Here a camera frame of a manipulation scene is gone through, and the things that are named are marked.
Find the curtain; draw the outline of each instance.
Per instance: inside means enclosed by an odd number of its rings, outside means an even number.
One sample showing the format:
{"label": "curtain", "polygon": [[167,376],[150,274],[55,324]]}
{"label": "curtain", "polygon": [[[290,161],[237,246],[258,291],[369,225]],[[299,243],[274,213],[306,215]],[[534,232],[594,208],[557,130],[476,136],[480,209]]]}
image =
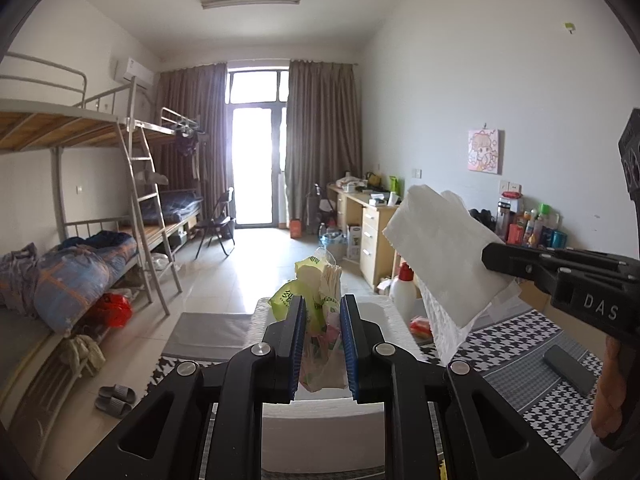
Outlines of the curtain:
{"label": "curtain", "polygon": [[204,197],[205,218],[213,216],[216,200],[227,188],[226,63],[162,72],[158,81],[158,119],[162,107],[200,122],[205,132],[198,147],[200,179],[193,159],[172,142],[152,146],[156,171],[169,179],[169,189],[196,188]]}
{"label": "curtain", "polygon": [[306,195],[362,173],[362,134],[353,65],[292,61],[285,179],[289,218],[305,224]]}

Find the tile floor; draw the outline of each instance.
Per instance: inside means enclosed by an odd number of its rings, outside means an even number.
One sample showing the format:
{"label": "tile floor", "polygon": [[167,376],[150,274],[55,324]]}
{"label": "tile floor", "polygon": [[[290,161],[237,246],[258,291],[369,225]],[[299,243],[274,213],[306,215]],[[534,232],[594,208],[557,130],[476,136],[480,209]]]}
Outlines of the tile floor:
{"label": "tile floor", "polygon": [[[206,244],[194,260],[198,241],[192,240],[177,255],[182,294],[175,294],[171,273],[163,277],[163,290],[171,310],[164,316],[158,301],[145,306],[141,298],[136,313],[120,330],[113,330],[102,344],[107,358],[95,377],[83,377],[62,407],[49,437],[37,477],[62,480],[111,431],[117,420],[94,408],[100,386],[115,383],[144,394],[158,356],[183,312],[249,312],[257,300],[273,295],[294,277],[294,263],[310,256],[315,238],[292,240],[278,229],[236,230],[236,249],[225,258],[217,242]],[[371,294],[356,265],[342,262],[342,293]]]}

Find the fluorescent light fixture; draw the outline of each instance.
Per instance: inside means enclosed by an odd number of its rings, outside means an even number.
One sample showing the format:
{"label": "fluorescent light fixture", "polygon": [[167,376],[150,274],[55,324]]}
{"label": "fluorescent light fixture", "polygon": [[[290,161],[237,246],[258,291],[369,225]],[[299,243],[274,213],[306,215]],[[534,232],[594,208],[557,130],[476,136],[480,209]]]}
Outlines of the fluorescent light fixture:
{"label": "fluorescent light fixture", "polygon": [[235,7],[240,5],[298,5],[300,0],[202,0],[203,9]]}

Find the metal screw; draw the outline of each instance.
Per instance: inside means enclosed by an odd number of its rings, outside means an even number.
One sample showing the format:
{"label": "metal screw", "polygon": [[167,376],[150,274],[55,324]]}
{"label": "metal screw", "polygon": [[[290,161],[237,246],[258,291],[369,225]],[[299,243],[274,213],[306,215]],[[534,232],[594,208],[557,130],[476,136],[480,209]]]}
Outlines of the metal screw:
{"label": "metal screw", "polygon": [[467,375],[471,368],[464,361],[453,361],[451,363],[451,371],[456,375]]}
{"label": "metal screw", "polygon": [[193,361],[185,361],[178,365],[178,375],[182,375],[186,377],[188,375],[193,374],[198,369],[198,365]]}
{"label": "metal screw", "polygon": [[374,350],[380,355],[393,355],[396,353],[396,347],[391,343],[379,343],[374,346]]}
{"label": "metal screw", "polygon": [[253,355],[267,355],[271,352],[271,345],[269,343],[256,343],[251,347],[251,353]]}

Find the white wall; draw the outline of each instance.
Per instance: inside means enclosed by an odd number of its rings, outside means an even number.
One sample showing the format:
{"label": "white wall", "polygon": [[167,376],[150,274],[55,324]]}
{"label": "white wall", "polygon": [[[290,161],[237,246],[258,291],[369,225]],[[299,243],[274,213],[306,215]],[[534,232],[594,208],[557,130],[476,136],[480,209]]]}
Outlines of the white wall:
{"label": "white wall", "polygon": [[493,210],[501,177],[466,169],[487,123],[506,132],[502,178],[561,212],[571,244],[638,256],[618,139],[640,56],[603,0],[404,0],[363,72],[366,170]]}
{"label": "white wall", "polygon": [[[43,0],[15,38],[11,50],[43,57],[86,73],[88,94],[119,86],[115,62],[133,57],[157,70],[159,59],[85,0]],[[49,68],[5,59],[0,72],[77,83]],[[75,95],[56,89],[0,81],[0,97],[72,104]],[[121,215],[128,195],[124,162],[111,148],[68,149],[62,158],[68,221]],[[48,150],[0,155],[0,254],[35,242],[43,251],[58,242]],[[76,194],[76,186],[82,193]]]}
{"label": "white wall", "polygon": [[160,64],[161,72],[190,66],[236,60],[307,59],[336,63],[358,63],[356,49],[327,44],[270,44],[255,46],[226,46],[207,50],[189,51],[167,56]]}

